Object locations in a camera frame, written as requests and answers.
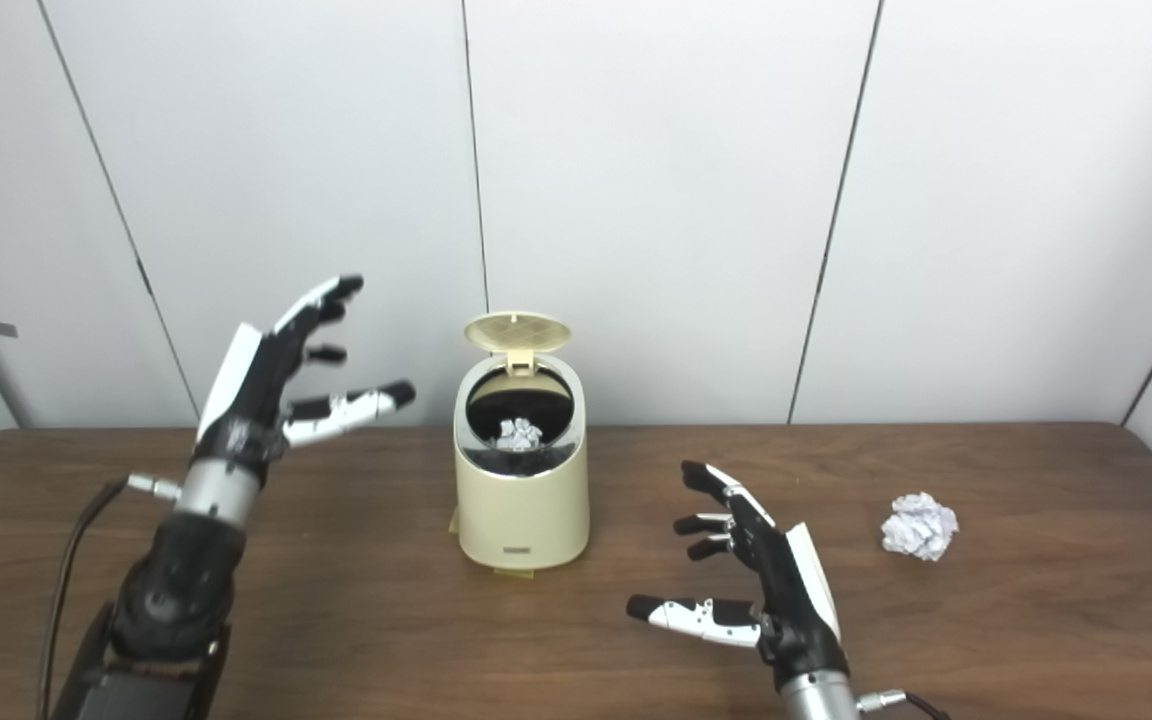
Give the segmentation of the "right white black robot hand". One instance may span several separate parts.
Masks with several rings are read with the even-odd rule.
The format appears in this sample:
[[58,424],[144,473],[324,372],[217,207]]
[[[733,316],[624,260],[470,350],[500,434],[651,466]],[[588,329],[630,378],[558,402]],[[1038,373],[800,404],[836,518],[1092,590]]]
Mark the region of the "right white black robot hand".
[[761,601],[722,598],[664,598],[634,594],[626,614],[641,623],[690,635],[705,642],[750,647],[773,673],[774,687],[819,673],[850,676],[851,667],[838,635],[836,612],[817,602],[809,569],[795,543],[730,473],[705,462],[680,464],[685,488],[713,498],[722,511],[696,511],[673,524],[676,536],[696,536],[687,558],[700,562],[730,555],[755,573]]

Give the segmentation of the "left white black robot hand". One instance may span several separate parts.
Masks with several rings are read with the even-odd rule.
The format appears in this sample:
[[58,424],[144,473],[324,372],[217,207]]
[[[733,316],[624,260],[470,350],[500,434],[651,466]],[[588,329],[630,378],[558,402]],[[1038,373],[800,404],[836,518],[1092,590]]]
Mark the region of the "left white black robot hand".
[[219,461],[266,480],[289,448],[314,445],[397,414],[412,404],[410,381],[302,397],[285,404],[285,387],[306,364],[343,364],[338,344],[311,344],[323,325],[339,323],[364,287],[361,274],[334,275],[293,302],[270,329],[238,325],[200,415],[191,458]]

